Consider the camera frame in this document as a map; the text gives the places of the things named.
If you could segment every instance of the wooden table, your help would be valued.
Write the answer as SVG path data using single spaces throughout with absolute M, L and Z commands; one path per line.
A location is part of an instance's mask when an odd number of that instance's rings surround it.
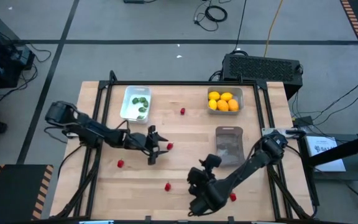
M 78 109 L 90 116 L 94 108 L 97 86 L 98 82 L 84 82 L 77 103 Z M 115 128 L 122 121 L 119 112 L 126 87 L 114 85 L 112 88 L 107 120 L 109 128 Z M 209 153 L 215 152 L 216 127 L 240 126 L 244 130 L 245 155 L 248 155 L 252 145 L 261 137 L 253 88 L 241 86 L 244 109 L 237 116 L 221 116 L 207 113 L 205 97 L 208 86 L 149 87 L 152 89 L 149 122 L 130 124 L 131 132 L 147 133 L 147 127 L 154 124 L 161 136 L 174 142 L 174 148 L 158 157 L 156 165 L 148 166 L 147 157 L 143 153 L 113 149 L 104 144 L 92 219 L 144 220 L 146 215 L 150 215 L 152 220 L 227 220 L 228 216 L 233 216 L 237 221 L 274 220 L 266 168 L 259 169 L 234 189 L 237 195 L 235 202 L 229 200 L 224 208 L 212 215 L 187 217 L 189 203 L 194 199 L 194 196 L 188 193 L 187 174 L 193 166 L 201 168 L 198 159 L 205 159 Z M 283 84 L 268 83 L 268 93 L 276 127 L 292 127 Z M 260 98 L 265 125 L 268 127 L 262 91 Z M 180 108 L 186 108 L 184 116 L 180 115 Z M 98 121 L 101 120 L 102 110 L 103 106 Z M 78 144 L 78 140 L 69 140 L 65 155 Z M 166 145 L 165 142 L 160 143 L 162 149 L 165 149 Z M 297 149 L 295 140 L 290 140 L 289 145 Z M 84 154 L 85 150 L 77 152 L 62 167 L 51 215 L 57 214 L 78 188 Z M 122 169 L 117 167 L 119 159 L 125 161 Z M 312 214 L 313 209 L 300 158 L 286 151 L 283 166 L 289 191 L 305 212 Z M 214 169 L 214 173 L 220 179 L 233 170 L 218 168 Z M 164 191 L 167 182 L 172 185 L 169 192 Z M 278 188 L 277 192 L 280 211 L 282 217 L 285 217 L 282 195 Z M 85 193 L 81 214 L 85 214 L 87 198 L 88 193 Z

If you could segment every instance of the yellow lemon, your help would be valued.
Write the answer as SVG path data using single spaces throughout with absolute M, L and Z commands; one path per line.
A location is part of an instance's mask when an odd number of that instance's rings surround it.
M 218 105 L 218 110 L 220 111 L 229 111 L 229 105 L 226 101 L 224 100 L 219 100 L 217 102 L 217 105 Z
M 208 106 L 209 108 L 211 108 L 212 110 L 216 110 L 216 107 L 218 106 L 217 103 L 216 103 L 216 100 L 210 100 L 208 102 Z
M 221 97 L 221 95 L 216 91 L 208 93 L 208 99 L 209 100 L 218 100 L 220 97 Z
M 237 100 L 235 100 L 235 99 L 229 100 L 228 105 L 229 105 L 229 111 L 238 111 L 239 110 L 239 104 L 238 104 Z
M 224 100 L 224 101 L 227 102 L 227 101 L 229 101 L 231 99 L 233 99 L 233 94 L 231 94 L 231 93 L 223 93 L 221 95 L 221 100 Z

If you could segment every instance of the white paper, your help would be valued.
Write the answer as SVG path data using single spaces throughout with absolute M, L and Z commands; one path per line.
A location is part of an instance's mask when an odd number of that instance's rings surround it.
M 306 142 L 308 144 L 308 150 L 310 156 L 314 156 L 330 150 L 337 146 L 336 141 L 326 137 L 317 137 L 317 136 L 307 136 Z M 327 162 L 316 166 L 317 169 L 326 172 L 344 172 L 346 171 L 345 165 L 343 164 L 342 159 L 335 161 Z

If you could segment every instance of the red fruit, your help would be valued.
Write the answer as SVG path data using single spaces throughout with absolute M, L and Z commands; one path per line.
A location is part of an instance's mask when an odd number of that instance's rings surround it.
M 118 160 L 117 166 L 118 168 L 122 168 L 124 166 L 124 161 L 122 159 Z
M 235 193 L 231 193 L 230 194 L 230 200 L 233 202 L 235 200 L 237 200 L 236 194 Z
M 165 191 L 169 191 L 171 190 L 171 184 L 170 183 L 166 183 L 165 184 Z
M 168 143 L 167 149 L 168 149 L 168 150 L 171 150 L 172 148 L 173 148 L 173 143 Z

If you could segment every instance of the concrete floor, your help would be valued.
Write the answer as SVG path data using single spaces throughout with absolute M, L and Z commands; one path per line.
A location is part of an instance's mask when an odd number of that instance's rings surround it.
M 207 80 L 220 69 L 224 54 L 234 45 L 202 43 L 206 42 L 204 40 L 236 39 L 243 0 L 223 5 L 229 17 L 216 32 L 206 32 L 194 25 L 194 10 L 200 2 L 158 0 L 137 5 L 124 4 L 121 0 L 80 0 L 79 3 L 78 0 L 0 0 L 1 19 L 21 39 L 38 43 L 55 40 L 54 44 L 35 45 L 52 51 L 51 59 L 37 63 L 38 78 L 26 90 L 17 91 L 0 103 L 0 120 L 9 125 L 7 133 L 0 135 L 0 164 L 16 163 L 42 88 L 50 81 L 47 77 L 52 81 L 25 163 L 53 164 L 56 168 L 63 159 L 65 145 L 43 133 L 46 126 L 43 117 L 53 101 L 76 102 L 81 82 L 105 80 L 110 70 L 115 71 L 119 80 Z M 279 0 L 248 0 L 240 39 L 265 40 L 278 4 Z M 72 23 L 67 24 L 70 10 L 75 14 Z M 204 25 L 214 24 L 206 21 Z M 67 36 L 62 35 L 65 26 L 69 29 Z M 64 44 L 65 38 L 144 40 L 144 44 L 128 45 L 120 41 Z M 338 0 L 284 1 L 271 39 L 309 41 L 302 45 L 296 42 L 271 44 L 267 54 L 268 57 L 299 60 L 303 64 L 300 111 L 322 110 L 358 84 L 358 45 L 316 45 L 315 42 L 357 40 Z M 148 40 L 176 41 L 175 44 L 147 44 Z M 186 40 L 195 41 L 182 44 Z M 264 45 L 239 47 L 250 55 L 263 56 Z M 42 52 L 36 53 L 40 58 L 46 57 Z M 331 110 L 348 105 L 357 96 L 358 90 Z M 333 115 L 321 129 L 326 133 L 358 133 L 358 101 Z M 48 217 L 56 182 L 54 175 L 44 218 Z M 358 190 L 358 182 L 351 184 Z M 318 181 L 317 189 L 321 201 L 319 219 L 358 223 L 358 198 L 345 186 Z

